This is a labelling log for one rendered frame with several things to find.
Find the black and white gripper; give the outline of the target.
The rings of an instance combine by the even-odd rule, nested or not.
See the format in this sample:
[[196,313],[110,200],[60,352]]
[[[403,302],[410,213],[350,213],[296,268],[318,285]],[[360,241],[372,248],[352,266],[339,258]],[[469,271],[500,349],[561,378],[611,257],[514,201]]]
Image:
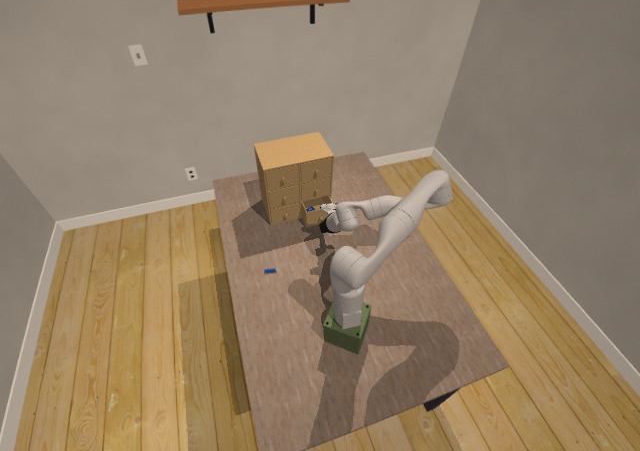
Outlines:
[[[325,212],[326,214],[329,214],[329,213],[334,214],[334,213],[336,212],[336,211],[335,211],[335,208],[336,208],[336,206],[337,206],[338,204],[339,204],[339,203],[322,204],[322,205],[320,206],[320,210],[321,210],[321,211],[323,211],[323,212]],[[321,233],[326,233],[326,232],[328,232],[328,233],[332,233],[332,234],[333,234],[333,233],[338,233],[338,232],[342,231],[342,230],[335,230],[335,229],[334,229],[334,228],[332,228],[332,226],[330,225],[330,217],[331,217],[331,215],[332,215],[332,214],[328,215],[328,216],[327,216],[325,219],[323,219],[323,220],[321,221],[321,223],[319,224],[319,226],[320,226],[320,230],[321,230]]]

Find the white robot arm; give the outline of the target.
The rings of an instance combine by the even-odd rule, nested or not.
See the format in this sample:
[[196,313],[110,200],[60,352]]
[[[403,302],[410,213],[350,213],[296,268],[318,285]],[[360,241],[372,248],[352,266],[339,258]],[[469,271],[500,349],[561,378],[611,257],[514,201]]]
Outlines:
[[424,209],[445,206],[452,199],[448,174],[443,170],[435,170],[425,175],[405,198],[385,195],[366,201],[341,202],[336,206],[336,212],[330,217],[330,225],[335,230],[349,232],[357,229],[359,219],[356,209],[361,209],[367,220],[385,216],[379,225],[376,248],[368,258],[351,246],[343,246],[331,259],[334,317],[342,329],[360,326],[364,284],[414,232]]

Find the small brown wooden chest of drawers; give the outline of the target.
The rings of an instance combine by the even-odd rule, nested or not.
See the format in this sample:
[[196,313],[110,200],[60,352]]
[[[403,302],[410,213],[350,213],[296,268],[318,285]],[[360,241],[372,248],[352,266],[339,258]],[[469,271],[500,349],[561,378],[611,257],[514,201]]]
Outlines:
[[[283,138],[278,140],[272,140],[272,141],[267,141],[262,143],[256,143],[254,144],[254,147],[255,147],[255,156],[256,156],[258,177],[259,177],[259,183],[260,183],[261,197],[262,197],[262,201],[263,201],[270,225],[276,225],[276,224],[302,218],[301,202],[315,199],[315,198],[311,198],[303,201],[301,200],[301,184],[302,183],[307,183],[307,182],[331,177],[330,194],[328,194],[331,198],[334,155],[319,132],[299,135],[294,137],[288,137],[288,138]],[[321,160],[321,159],[330,158],[330,157],[332,157],[331,176],[301,183],[301,166],[300,166],[301,163]],[[299,166],[299,183],[293,184],[293,185],[299,184],[300,218],[272,224],[270,209],[273,209],[273,208],[270,208],[269,206],[268,191],[289,187],[293,185],[288,185],[288,186],[268,190],[265,171],[287,167],[291,165],[296,165],[296,164],[298,164]],[[263,171],[264,171],[264,177],[263,177]],[[266,192],[265,192],[265,183],[266,183]],[[328,196],[328,195],[324,195],[324,196]],[[324,196],[320,196],[320,197],[324,197]],[[268,207],[267,207],[267,199],[268,199]],[[269,218],[269,215],[270,215],[270,218]]]

